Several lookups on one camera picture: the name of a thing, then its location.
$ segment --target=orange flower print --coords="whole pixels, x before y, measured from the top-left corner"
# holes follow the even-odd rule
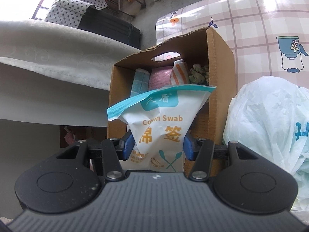
[[[174,26],[177,22],[179,22],[179,19],[178,19],[178,18],[172,17],[172,18],[170,19],[170,22],[172,23],[172,26]]]

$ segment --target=pink towel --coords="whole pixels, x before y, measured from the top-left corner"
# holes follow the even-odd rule
[[[173,66],[166,66],[152,69],[150,74],[148,91],[160,89],[170,84],[170,74]]]
[[[189,83],[187,63],[183,59],[176,60],[170,74],[170,84],[183,85]]]

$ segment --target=orange striped towel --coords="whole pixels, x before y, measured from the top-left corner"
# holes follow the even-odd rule
[[[188,66],[183,59],[176,60],[170,74],[171,85],[189,84]]]

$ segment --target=cotton swab package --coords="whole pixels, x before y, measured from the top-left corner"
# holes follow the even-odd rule
[[[136,146],[123,169],[183,171],[183,140],[189,127],[216,87],[163,87],[126,99],[107,109],[109,121],[120,119],[132,131]]]

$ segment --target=metal screw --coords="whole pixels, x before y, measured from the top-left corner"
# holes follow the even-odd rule
[[[106,176],[110,179],[119,179],[122,177],[122,173],[119,171],[110,171],[106,174]]]
[[[207,174],[203,171],[195,171],[192,173],[192,177],[197,180],[201,180],[207,177]]]

